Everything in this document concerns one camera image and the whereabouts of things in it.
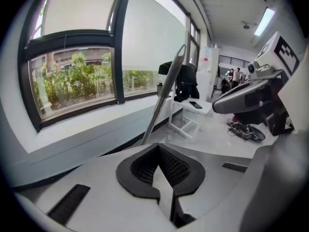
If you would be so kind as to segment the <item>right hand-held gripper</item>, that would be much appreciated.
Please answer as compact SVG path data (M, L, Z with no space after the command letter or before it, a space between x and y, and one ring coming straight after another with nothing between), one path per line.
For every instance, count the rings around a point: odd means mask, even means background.
M299 66L291 46L277 31L249 63L249 79L226 92L212 103L219 114L244 113L261 107L263 123L272 135L285 133L288 112L279 91Z

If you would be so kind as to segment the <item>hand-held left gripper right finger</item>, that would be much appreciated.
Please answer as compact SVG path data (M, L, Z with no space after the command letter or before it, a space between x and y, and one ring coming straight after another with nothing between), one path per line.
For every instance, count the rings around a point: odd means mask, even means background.
M182 231L238 232L249 198L241 193L249 158L216 155L172 144L159 144L190 167L182 181L193 191L176 197L172 211L185 216Z

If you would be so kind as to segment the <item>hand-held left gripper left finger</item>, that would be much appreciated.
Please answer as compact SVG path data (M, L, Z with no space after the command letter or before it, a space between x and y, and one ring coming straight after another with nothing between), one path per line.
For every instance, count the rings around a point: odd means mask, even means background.
M49 186L35 202L19 193L15 197L45 232L172 232L176 228L156 200L132 196L116 178L119 163L146 147L90 159ZM61 225L48 213L78 184L89 191L66 225Z

